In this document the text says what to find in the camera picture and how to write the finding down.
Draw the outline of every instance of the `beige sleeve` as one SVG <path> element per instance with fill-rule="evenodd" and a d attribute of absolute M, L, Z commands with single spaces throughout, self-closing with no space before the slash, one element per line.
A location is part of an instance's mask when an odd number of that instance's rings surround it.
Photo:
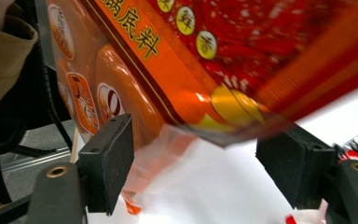
<path fill-rule="evenodd" d="M 37 32 L 25 21 L 7 16 L 0 32 L 0 100 L 16 83 Z"/>

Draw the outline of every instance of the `person's sleeve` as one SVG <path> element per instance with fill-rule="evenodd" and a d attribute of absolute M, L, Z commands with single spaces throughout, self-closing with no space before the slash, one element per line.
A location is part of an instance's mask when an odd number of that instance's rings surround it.
<path fill-rule="evenodd" d="M 0 31 L 0 100 L 16 83 L 36 40 L 32 26 L 19 18 L 6 17 L 4 31 Z"/>

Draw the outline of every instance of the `white surface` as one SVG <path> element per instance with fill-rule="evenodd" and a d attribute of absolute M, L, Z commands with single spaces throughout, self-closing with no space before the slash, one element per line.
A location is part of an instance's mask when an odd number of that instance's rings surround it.
<path fill-rule="evenodd" d="M 358 91 L 297 124 L 328 145 L 349 141 L 358 134 Z M 168 168 L 149 186 L 140 215 L 129 215 L 120 199 L 112 217 L 89 214 L 89 223 L 284 223 L 291 208 L 254 153 L 255 142 L 224 151 L 198 140 L 186 153 L 188 161 Z"/>

